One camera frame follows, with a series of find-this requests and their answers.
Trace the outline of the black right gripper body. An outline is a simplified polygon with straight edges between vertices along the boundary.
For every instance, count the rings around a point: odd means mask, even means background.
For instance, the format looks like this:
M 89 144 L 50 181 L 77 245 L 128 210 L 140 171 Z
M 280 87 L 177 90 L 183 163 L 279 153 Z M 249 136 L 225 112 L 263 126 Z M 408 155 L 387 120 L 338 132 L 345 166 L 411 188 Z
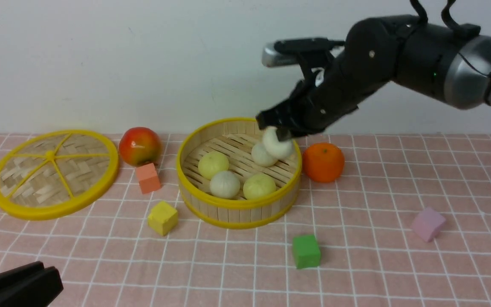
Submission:
M 371 17 L 355 23 L 333 59 L 315 68 L 299 65 L 303 78 L 284 101 L 258 114 L 277 117 L 276 128 L 294 137 L 322 133 L 391 81 L 404 39 L 407 17 Z

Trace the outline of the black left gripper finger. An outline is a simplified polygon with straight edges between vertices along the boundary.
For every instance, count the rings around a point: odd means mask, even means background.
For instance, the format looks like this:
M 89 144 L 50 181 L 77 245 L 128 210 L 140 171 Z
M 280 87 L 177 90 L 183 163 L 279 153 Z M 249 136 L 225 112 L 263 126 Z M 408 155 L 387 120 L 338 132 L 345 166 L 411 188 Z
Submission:
M 17 281 L 22 281 L 23 279 L 31 277 L 33 274 L 39 273 L 44 269 L 45 266 L 41 261 L 35 261 L 31 264 L 26 264 L 5 272 L 0 272 L 0 288 L 13 284 Z

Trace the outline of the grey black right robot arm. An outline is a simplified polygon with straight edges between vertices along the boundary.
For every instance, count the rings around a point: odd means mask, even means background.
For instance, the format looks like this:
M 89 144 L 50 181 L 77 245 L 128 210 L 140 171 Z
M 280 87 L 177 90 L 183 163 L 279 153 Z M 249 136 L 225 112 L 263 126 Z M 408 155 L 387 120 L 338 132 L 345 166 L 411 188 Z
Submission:
M 257 114 L 257 126 L 274 127 L 279 141 L 322 133 L 390 81 L 459 110 L 491 106 L 491 37 L 480 26 L 457 24 L 447 10 L 442 19 L 445 26 L 430 24 L 418 10 L 361 20 L 343 41 L 269 43 L 263 65 L 298 65 L 304 78 L 287 99 Z

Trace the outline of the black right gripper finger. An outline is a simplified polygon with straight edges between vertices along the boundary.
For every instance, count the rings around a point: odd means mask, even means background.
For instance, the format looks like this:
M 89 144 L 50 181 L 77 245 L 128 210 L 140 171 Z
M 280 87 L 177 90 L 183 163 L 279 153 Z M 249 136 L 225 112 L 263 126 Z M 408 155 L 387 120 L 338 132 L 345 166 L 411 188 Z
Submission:
M 292 140 L 292 138 L 294 138 L 292 131 L 290 131 L 286 128 L 276 128 L 275 129 L 275 135 L 276 135 L 279 142 L 286 142 L 286 141 Z
M 272 114 L 257 114 L 256 121 L 259 130 L 265 130 L 277 125 L 277 117 Z
M 62 291 L 58 269 L 45 267 L 31 277 L 0 288 L 0 307 L 48 307 Z

